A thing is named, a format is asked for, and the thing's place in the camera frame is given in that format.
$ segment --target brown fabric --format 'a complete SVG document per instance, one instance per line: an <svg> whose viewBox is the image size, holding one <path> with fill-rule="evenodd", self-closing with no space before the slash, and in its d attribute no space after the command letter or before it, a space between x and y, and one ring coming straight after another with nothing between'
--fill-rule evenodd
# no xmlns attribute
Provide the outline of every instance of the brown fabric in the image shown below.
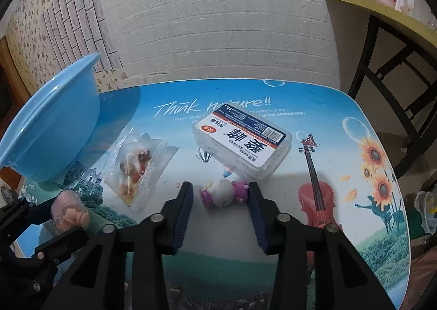
<svg viewBox="0 0 437 310"><path fill-rule="evenodd" d="M437 246L411 262L407 292L399 310L410 310L437 271Z"/></svg>

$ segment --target sunflower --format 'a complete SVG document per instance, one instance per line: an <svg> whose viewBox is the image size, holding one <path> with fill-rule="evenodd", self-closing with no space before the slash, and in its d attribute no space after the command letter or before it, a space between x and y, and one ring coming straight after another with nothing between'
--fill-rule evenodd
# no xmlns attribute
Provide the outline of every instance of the sunflower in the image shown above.
<svg viewBox="0 0 437 310"><path fill-rule="evenodd" d="M364 163L361 166L361 176L367 180L370 178L371 175L372 175L372 168L369 167L367 163Z"/></svg>
<svg viewBox="0 0 437 310"><path fill-rule="evenodd" d="M392 203L392 184L384 174L373 177L372 196L376 201L376 206L381 205L381 211L384 211L386 205Z"/></svg>
<svg viewBox="0 0 437 310"><path fill-rule="evenodd" d="M361 150L363 151L361 157L373 170L384 166L387 156L378 142L365 138L363 139Z"/></svg>

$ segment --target yellow shelf top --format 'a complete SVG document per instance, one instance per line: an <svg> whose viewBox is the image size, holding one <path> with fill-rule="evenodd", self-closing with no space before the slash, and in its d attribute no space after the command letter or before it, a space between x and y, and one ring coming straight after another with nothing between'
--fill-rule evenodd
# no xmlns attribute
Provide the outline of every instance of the yellow shelf top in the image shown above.
<svg viewBox="0 0 437 310"><path fill-rule="evenodd" d="M437 57L437 32L429 29L420 21L375 0L337 0L360 7L373 16L397 29L419 44L430 54Z"/></svg>

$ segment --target bubble illustration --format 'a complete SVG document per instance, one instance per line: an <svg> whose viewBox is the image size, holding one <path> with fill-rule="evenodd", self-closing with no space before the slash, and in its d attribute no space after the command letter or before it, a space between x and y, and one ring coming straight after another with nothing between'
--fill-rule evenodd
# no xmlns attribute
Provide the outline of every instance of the bubble illustration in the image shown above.
<svg viewBox="0 0 437 310"><path fill-rule="evenodd" d="M356 143L362 143L363 139L370 139L370 131L361 121L351 116L342 121L343 129Z"/></svg>
<svg viewBox="0 0 437 310"><path fill-rule="evenodd" d="M308 134L303 130L296 132L296 138L299 142L302 140L306 140L307 137L308 137Z"/></svg>
<svg viewBox="0 0 437 310"><path fill-rule="evenodd" d="M272 81L272 80L268 80L268 79L263 79L264 84L266 84L269 87L281 87L285 84L284 81Z"/></svg>

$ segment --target product label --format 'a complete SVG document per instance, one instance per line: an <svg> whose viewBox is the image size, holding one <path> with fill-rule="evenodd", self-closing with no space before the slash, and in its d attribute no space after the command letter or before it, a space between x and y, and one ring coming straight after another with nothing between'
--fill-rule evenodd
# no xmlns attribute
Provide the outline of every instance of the product label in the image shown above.
<svg viewBox="0 0 437 310"><path fill-rule="evenodd" d="M200 120L196 127L255 167L261 167L286 136L229 104Z"/></svg>

